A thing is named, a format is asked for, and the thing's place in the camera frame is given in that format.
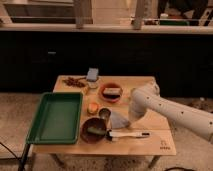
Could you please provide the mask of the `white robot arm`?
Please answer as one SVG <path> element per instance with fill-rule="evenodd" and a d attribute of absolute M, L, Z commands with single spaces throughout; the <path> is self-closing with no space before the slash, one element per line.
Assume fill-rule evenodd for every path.
<path fill-rule="evenodd" d="M 162 98 L 159 86 L 155 82 L 131 91 L 129 105 L 131 121 L 141 119 L 148 109 L 174 120 L 213 144 L 213 114 Z"/>

